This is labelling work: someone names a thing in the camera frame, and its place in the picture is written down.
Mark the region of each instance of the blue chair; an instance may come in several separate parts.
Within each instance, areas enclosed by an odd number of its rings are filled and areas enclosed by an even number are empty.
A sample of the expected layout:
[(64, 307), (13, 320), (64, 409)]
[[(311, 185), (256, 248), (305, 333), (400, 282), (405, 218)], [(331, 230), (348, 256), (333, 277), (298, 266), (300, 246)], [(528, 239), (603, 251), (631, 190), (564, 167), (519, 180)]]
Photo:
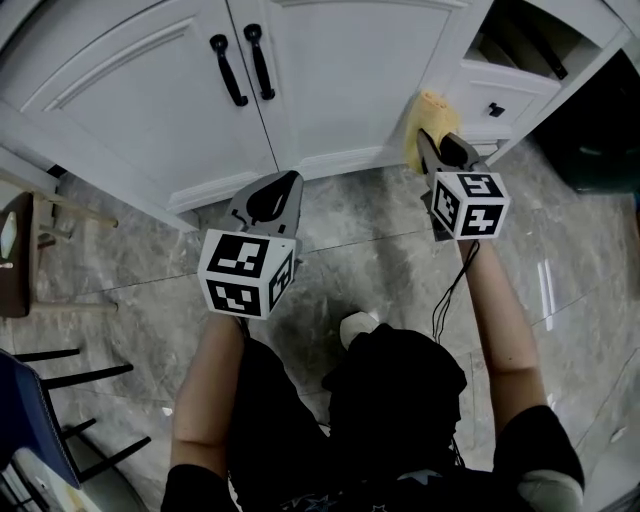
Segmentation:
[(79, 353), (79, 349), (72, 349), (12, 356), (0, 350), (0, 406), (3, 412), (0, 420), (0, 470), (7, 467), (18, 449), (28, 448), (69, 485), (79, 489), (83, 482), (151, 442), (151, 438), (145, 437), (95, 466), (84, 471), (78, 470), (65, 440), (90, 427), (96, 420), (90, 419), (62, 431), (51, 405), (49, 390), (113, 377), (130, 372), (133, 366), (125, 364), (67, 377), (41, 379), (24, 363)]

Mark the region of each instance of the white sneaker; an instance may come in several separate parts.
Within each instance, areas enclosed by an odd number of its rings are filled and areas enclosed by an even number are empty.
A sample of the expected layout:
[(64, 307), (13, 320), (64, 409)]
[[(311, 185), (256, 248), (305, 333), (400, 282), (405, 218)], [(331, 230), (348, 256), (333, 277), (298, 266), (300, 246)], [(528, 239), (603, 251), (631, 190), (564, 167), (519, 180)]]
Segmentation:
[(360, 311), (346, 317), (340, 322), (340, 341), (345, 350), (349, 350), (351, 342), (361, 332), (371, 333), (380, 323), (371, 315)]

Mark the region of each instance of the yellow sponge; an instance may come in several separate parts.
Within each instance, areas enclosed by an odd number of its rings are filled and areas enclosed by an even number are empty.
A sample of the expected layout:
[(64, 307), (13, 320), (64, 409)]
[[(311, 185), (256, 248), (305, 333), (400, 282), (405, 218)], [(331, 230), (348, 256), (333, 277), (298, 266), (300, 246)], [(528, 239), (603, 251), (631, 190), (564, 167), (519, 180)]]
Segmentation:
[(440, 149), (442, 139), (448, 133), (455, 132), (459, 125), (458, 114), (447, 100), (435, 92), (420, 91), (411, 106), (404, 138), (404, 151), (409, 167), (422, 174), (422, 165), (420, 165), (416, 144), (418, 130), (422, 129), (427, 132), (436, 147)]

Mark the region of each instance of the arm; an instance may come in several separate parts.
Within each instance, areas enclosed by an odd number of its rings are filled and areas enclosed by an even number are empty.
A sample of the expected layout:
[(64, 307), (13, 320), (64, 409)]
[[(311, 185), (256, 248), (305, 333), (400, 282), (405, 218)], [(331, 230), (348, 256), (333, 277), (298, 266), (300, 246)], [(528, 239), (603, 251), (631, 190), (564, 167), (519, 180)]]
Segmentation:
[(238, 321), (211, 315), (176, 399), (171, 467), (193, 464), (226, 479), (226, 441), (243, 352)]
[[(472, 243), (459, 242), (463, 260)], [(522, 305), (488, 241), (480, 243), (467, 282), (489, 371), (497, 437), (522, 411), (547, 404), (538, 352)]]

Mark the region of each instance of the wire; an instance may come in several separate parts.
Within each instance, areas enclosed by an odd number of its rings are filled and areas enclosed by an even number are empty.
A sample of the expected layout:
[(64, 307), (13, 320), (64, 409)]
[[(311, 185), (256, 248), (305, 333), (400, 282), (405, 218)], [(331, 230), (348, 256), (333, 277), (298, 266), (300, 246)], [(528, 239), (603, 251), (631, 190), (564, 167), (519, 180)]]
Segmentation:
[[(480, 242), (478, 242), (478, 240), (474, 240), (473, 245), (471, 246), (471, 249), (467, 254), (464, 265), (462, 265), (462, 269), (460, 269), (460, 272), (458, 272), (458, 275), (453, 280), (453, 284), (449, 286), (449, 288), (447, 288), (447, 291), (444, 292), (444, 295), (442, 296), (436, 307), (433, 309), (433, 313), (431, 314), (431, 326), (433, 331), (433, 340), (438, 345), (440, 345), (440, 337), (442, 336), (442, 332), (444, 331), (445, 320), (447, 318), (449, 306), (451, 305), (451, 297), (453, 296), (453, 292), (462, 279), (462, 276), (464, 276), (467, 270), (469, 270), (469, 267), (471, 266), (471, 263), (473, 263), (473, 259), (476, 257), (476, 254), (478, 254), (479, 250)], [(456, 464), (463, 468), (466, 467), (464, 459), (462, 458), (460, 450), (458, 449), (458, 443), (456, 443), (456, 440), (453, 436), (451, 437), (451, 443), (453, 445)]]

